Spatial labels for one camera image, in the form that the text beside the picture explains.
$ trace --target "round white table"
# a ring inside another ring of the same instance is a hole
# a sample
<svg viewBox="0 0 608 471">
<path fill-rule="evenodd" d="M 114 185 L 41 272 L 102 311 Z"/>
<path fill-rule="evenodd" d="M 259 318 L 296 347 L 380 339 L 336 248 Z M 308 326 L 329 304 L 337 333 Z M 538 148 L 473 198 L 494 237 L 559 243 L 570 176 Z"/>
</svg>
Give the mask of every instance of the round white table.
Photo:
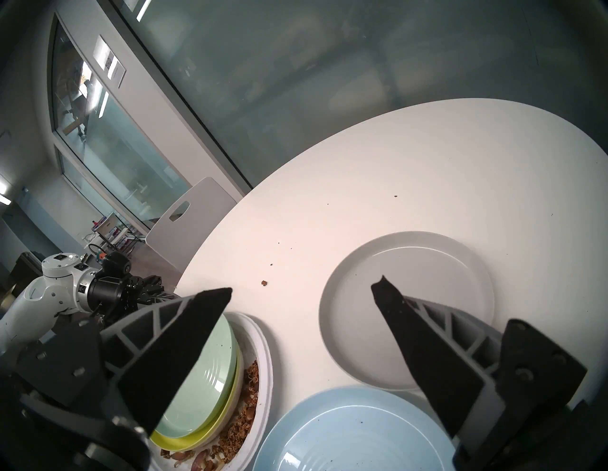
<svg viewBox="0 0 608 471">
<path fill-rule="evenodd" d="M 260 324 L 274 363 L 270 430 L 311 394 L 356 383 L 319 332 L 336 266 L 385 234 L 443 234 L 485 262 L 498 330 L 525 319 L 589 369 L 578 401 L 608 358 L 607 177 L 600 147 L 541 109 L 477 98 L 411 106 L 270 175 L 207 238 L 176 293 L 230 286 L 227 310 Z"/>
</svg>

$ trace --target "stack of plates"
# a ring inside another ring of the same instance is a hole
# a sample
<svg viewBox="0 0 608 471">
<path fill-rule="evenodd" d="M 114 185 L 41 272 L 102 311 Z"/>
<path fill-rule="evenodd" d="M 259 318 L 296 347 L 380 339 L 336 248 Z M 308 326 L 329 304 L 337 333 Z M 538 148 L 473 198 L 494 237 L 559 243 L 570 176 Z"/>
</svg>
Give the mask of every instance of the stack of plates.
<svg viewBox="0 0 608 471">
<path fill-rule="evenodd" d="M 232 328 L 222 315 L 150 439 L 171 452 L 213 440 L 237 406 L 243 367 Z"/>
</svg>

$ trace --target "wall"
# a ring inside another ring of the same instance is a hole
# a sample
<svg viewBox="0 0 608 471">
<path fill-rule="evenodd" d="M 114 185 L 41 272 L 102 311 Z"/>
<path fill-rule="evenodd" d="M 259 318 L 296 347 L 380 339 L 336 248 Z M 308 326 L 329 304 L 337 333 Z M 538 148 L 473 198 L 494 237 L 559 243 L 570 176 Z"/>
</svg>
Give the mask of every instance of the wall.
<svg viewBox="0 0 608 471">
<path fill-rule="evenodd" d="M 28 250 L 40 260 L 61 252 L 59 247 L 51 242 L 16 201 L 7 207 L 2 219 Z"/>
<path fill-rule="evenodd" d="M 8 131 L 0 149 L 0 174 L 11 184 L 9 199 L 21 183 L 48 162 L 33 104 L 32 36 L 25 34 L 0 75 L 0 133 Z"/>
<path fill-rule="evenodd" d="M 80 253 L 97 211 L 51 164 L 28 178 L 28 193 L 18 199 L 28 217 L 65 252 Z"/>
<path fill-rule="evenodd" d="M 6 271 L 10 273 L 19 256 L 28 250 L 25 244 L 19 240 L 15 233 L 2 219 L 0 219 L 0 241 L 2 241 L 2 250 L 0 250 L 0 264 L 2 264 Z"/>
</svg>

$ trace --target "black cable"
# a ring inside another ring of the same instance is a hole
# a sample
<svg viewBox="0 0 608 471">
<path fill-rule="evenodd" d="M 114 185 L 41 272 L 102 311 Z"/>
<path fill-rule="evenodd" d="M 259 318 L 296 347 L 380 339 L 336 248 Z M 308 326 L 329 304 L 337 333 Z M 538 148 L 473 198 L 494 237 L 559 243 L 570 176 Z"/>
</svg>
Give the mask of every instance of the black cable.
<svg viewBox="0 0 608 471">
<path fill-rule="evenodd" d="M 105 250 L 103 250 L 100 246 L 98 246 L 97 244 L 89 244 L 87 247 L 89 247 L 89 250 L 93 252 L 93 249 L 91 248 L 91 246 L 93 247 L 97 247 L 99 250 L 101 250 L 103 253 L 107 253 Z"/>
</svg>

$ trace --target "robotic arm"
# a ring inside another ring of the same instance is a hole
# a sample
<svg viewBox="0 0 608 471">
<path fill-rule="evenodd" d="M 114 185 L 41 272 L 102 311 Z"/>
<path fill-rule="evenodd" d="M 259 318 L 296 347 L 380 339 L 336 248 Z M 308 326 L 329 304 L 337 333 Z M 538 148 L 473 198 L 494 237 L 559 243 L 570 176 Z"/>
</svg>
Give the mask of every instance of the robotic arm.
<svg viewBox="0 0 608 471">
<path fill-rule="evenodd" d="M 130 275 L 131 262 L 109 253 L 102 269 L 82 263 L 75 253 L 59 253 L 42 262 L 43 276 L 33 280 L 0 323 L 0 355 L 18 353 L 49 332 L 60 315 L 98 315 L 102 327 L 138 309 L 175 296 L 164 293 L 160 277 Z"/>
<path fill-rule="evenodd" d="M 118 288 L 110 296 L 96 295 L 93 282 L 84 286 L 79 294 L 89 310 L 111 305 L 115 312 L 112 300 L 123 299 Z M 35 291 L 28 290 L 29 299 Z M 447 433 L 460 441 L 453 460 L 458 471 L 583 471 L 607 449 L 608 383 L 591 404 L 570 410 L 567 403 L 587 370 L 533 326 L 512 319 L 501 334 L 465 312 L 403 296 L 385 278 L 371 292 L 416 382 Z M 36 437 L 41 448 L 26 450 L 31 461 L 52 453 L 65 469 L 146 471 L 143 439 L 196 362 L 231 293 L 204 291 L 143 308 L 101 332 L 90 321 L 71 323 L 28 353 L 13 375 L 44 400 L 0 381 L 0 412 L 4 408 L 8 418 L 0 432 L 6 425 L 9 438 L 0 441 L 2 454 Z M 51 301 L 50 312 L 57 305 Z M 197 335 L 184 342 L 184 332 Z M 151 383 L 159 386 L 151 389 Z"/>
</svg>

